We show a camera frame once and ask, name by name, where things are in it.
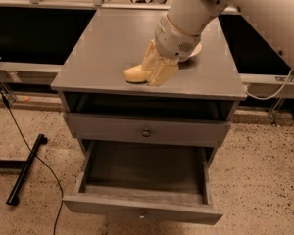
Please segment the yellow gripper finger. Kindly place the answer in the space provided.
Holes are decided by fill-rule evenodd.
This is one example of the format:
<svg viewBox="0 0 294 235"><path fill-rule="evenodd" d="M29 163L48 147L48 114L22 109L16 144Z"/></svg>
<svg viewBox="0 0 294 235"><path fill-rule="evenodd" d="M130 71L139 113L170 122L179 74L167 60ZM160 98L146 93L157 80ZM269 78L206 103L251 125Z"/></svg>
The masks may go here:
<svg viewBox="0 0 294 235"><path fill-rule="evenodd" d="M152 55L146 59L146 68L151 72L149 86L161 86L178 71L178 59Z"/></svg>
<svg viewBox="0 0 294 235"><path fill-rule="evenodd" d="M154 66L156 58L157 58L157 49L155 45L155 40L152 39L149 42L147 51L145 53L145 57L142 61L142 69L144 71L150 70Z"/></svg>

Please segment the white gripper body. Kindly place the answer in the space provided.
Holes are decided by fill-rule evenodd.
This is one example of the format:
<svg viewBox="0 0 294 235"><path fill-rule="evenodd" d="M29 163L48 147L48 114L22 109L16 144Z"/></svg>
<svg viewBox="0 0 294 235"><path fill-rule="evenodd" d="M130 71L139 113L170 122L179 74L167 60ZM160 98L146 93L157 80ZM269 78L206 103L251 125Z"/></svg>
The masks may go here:
<svg viewBox="0 0 294 235"><path fill-rule="evenodd" d="M164 57L176 58L185 62L190 45L197 45L201 38L189 36L176 29L167 14L162 14L155 29L155 45L157 51Z"/></svg>

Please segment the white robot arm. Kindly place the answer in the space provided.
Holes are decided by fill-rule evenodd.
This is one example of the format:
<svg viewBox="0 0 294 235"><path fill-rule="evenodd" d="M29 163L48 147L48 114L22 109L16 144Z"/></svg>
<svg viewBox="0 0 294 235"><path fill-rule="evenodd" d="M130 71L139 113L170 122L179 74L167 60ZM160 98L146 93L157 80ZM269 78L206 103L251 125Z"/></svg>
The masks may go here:
<svg viewBox="0 0 294 235"><path fill-rule="evenodd" d="M159 86L177 71L201 41L211 20L235 8L294 71L294 0L173 0L155 29L142 68Z"/></svg>

